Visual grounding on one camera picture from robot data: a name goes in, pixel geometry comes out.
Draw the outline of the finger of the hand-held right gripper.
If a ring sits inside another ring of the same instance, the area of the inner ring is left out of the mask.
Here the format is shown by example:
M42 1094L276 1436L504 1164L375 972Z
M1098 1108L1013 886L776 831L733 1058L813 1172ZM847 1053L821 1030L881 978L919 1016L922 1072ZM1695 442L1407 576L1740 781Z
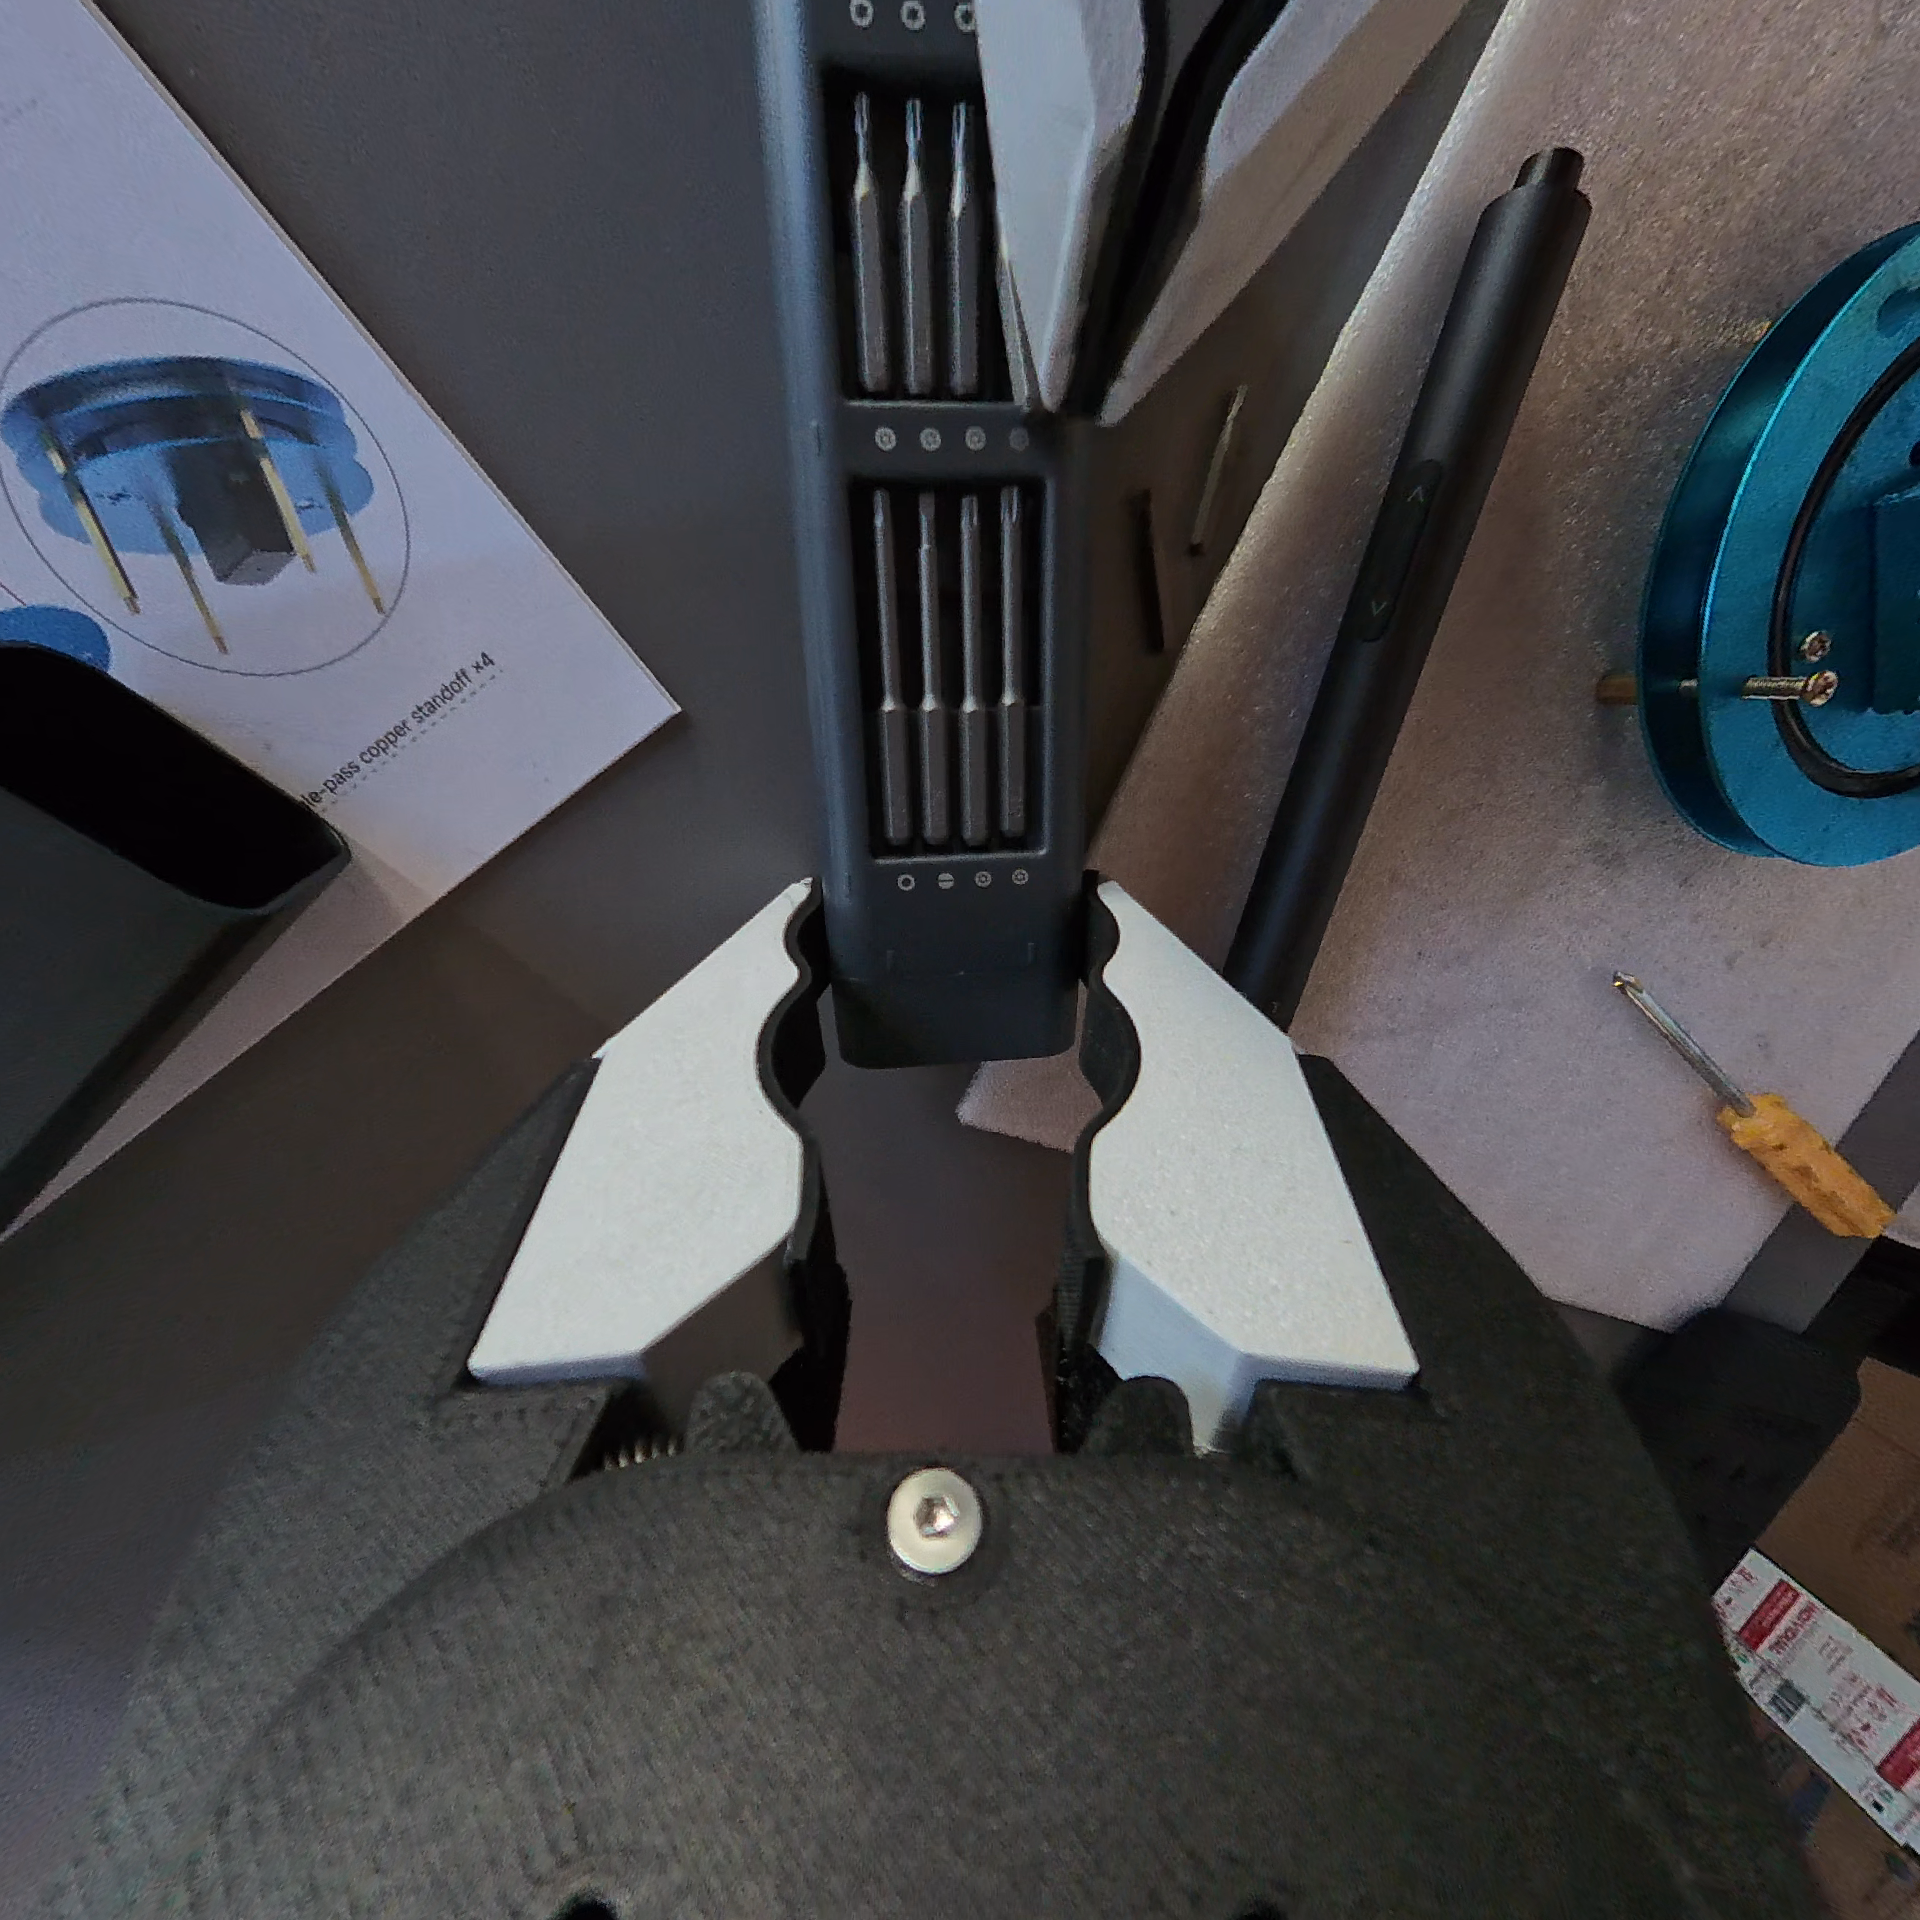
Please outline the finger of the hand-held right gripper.
M1448 35L1461 2L1278 4L1231 71L1204 61L1169 180L1092 376L1122 421L1225 314Z
M1188 232L1188 6L990 2L977 60L1038 405L1132 413L1157 374L1125 365Z

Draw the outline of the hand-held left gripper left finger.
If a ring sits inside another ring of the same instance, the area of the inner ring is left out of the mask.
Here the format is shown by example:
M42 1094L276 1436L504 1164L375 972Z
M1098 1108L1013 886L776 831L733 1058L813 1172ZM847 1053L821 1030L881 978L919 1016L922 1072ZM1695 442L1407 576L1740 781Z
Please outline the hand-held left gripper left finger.
M825 1070L825 901L783 886L589 1056L465 1371L621 1381L686 1429L701 1387L768 1386L830 1452L850 1294L801 1102Z

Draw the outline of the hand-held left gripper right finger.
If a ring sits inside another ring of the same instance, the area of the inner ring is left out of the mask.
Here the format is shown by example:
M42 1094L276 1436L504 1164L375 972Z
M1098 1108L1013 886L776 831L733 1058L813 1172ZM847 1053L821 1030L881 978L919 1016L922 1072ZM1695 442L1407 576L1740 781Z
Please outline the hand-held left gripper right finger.
M1400 1391L1420 1374L1297 1048L1114 880L1088 877L1079 1068L1053 1292L1053 1445L1119 1382L1178 1390L1226 1450L1278 1381Z

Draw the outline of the black screwdriver bit holder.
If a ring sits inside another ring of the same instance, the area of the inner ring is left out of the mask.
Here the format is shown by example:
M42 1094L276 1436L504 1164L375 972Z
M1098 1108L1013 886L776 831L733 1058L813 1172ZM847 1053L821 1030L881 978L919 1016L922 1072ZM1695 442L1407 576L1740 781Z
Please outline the black screwdriver bit holder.
M754 4L822 938L858 1068L1073 1030L1090 422L1015 372L970 4Z

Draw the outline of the black electric screwdriver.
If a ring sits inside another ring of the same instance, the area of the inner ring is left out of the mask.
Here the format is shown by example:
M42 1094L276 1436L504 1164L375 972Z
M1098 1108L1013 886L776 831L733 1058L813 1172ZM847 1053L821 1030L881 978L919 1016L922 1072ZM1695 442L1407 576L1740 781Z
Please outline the black electric screwdriver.
M1292 1029L1593 207L1572 149L1478 218L1223 974Z

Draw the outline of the yellow-handled screwdriver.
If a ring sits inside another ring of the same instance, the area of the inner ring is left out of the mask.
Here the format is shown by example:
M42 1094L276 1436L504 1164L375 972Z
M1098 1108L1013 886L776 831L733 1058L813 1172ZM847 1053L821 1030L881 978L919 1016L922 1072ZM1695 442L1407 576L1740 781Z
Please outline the yellow-handled screwdriver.
M1674 1021L1636 976L1616 974L1613 990L1714 1094L1721 1132L1813 1221L1839 1238L1879 1238L1894 1207L1785 1094L1749 1092Z

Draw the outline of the blue round metal base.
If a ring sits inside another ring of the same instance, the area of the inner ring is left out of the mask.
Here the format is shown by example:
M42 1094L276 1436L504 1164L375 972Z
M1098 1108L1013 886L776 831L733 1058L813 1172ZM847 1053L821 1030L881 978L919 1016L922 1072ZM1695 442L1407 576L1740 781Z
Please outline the blue round metal base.
M1917 226L1765 331L1674 482L1632 675L1652 774L1716 846L1917 846Z

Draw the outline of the grey desk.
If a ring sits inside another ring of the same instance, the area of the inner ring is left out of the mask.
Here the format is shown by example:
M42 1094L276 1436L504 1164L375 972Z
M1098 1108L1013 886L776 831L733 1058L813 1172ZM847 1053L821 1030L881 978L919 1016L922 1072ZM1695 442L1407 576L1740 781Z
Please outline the grey desk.
M681 720L5 1240L5 1647L136 1664L270 1395L400 1229L557 1072L798 877L813 798L748 4L479 6L453 182L506 320L437 348L462 434ZM183 4L134 47L239 159Z

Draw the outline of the silver screwdriver bit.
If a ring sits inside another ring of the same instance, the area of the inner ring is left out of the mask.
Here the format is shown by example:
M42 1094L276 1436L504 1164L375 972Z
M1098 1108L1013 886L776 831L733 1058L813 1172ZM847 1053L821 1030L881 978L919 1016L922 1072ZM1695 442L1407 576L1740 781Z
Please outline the silver screwdriver bit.
M1226 490L1226 475L1231 471L1231 456L1234 456L1234 447L1237 447L1237 434L1239 434L1239 422L1240 422L1240 412L1244 412L1245 397L1247 397L1247 383L1240 381L1231 390L1231 395L1230 395L1230 399L1223 410L1217 431L1216 431L1216 439L1214 439L1209 456L1207 456L1204 482L1201 482L1201 490L1200 490L1200 495L1196 501L1192 516L1190 516L1190 530L1188 530L1188 541L1186 541L1188 558L1196 558L1196 560L1204 558L1207 551L1209 551L1209 544L1214 540L1216 516L1217 516L1225 490Z

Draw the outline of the white foam sheet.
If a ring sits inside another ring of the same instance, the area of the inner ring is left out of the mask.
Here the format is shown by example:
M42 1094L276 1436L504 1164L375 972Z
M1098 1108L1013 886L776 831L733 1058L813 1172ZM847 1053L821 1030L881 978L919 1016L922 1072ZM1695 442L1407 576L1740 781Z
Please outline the white foam sheet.
M1544 147L1584 152L1591 229L1292 1030L1556 1300L1801 1328L1862 1245L1786 1210L1610 978L1913 1197L1916 854L1716 847L1593 688L1729 372L1916 218L1916 4L1468 4L1245 288L1316 381L1092 864L1225 957L1462 250Z

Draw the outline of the instruction sheet blue prints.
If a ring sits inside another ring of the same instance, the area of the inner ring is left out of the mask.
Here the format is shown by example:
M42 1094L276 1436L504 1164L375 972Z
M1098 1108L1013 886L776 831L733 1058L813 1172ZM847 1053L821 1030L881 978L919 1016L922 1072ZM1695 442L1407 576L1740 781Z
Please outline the instruction sheet blue prints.
M449 894L674 712L462 443L526 365L489 198L453 182L455 4L183 4L237 165L96 4L5 4L5 610L335 830L376 930Z

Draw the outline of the dark grey case sleeve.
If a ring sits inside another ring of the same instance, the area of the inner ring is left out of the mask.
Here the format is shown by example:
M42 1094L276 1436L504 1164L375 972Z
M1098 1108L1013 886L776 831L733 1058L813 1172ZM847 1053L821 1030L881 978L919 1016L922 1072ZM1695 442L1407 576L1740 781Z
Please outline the dark grey case sleeve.
M312 810L94 662L2 650L2 1226L346 869Z

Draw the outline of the brown cardboard box red label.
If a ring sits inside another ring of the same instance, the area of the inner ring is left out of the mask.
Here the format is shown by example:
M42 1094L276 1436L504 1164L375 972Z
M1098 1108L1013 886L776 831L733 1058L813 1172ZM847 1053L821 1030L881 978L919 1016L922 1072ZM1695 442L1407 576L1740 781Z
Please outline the brown cardboard box red label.
M1726 1574L1714 1614L1829 1916L1917 1916L1917 1381L1853 1420Z

